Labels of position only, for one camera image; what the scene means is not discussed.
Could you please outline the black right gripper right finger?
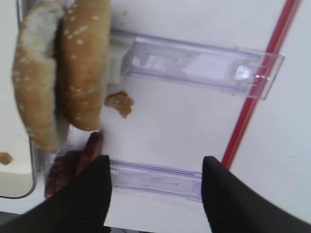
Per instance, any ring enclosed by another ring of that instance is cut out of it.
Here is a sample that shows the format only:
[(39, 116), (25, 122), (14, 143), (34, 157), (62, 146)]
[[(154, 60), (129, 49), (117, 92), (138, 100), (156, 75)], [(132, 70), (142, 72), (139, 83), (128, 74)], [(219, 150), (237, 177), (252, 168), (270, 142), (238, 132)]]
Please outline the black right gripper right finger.
[(202, 203), (213, 233), (309, 233), (310, 224), (273, 205), (215, 157), (202, 165)]

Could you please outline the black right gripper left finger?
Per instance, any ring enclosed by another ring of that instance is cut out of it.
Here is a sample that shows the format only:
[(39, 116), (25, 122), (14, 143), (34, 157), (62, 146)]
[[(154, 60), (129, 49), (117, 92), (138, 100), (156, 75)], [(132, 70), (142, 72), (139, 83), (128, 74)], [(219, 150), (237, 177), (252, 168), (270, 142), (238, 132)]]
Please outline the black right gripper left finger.
[(97, 157), (52, 197), (4, 223), (2, 233), (99, 233), (112, 196), (110, 160)]

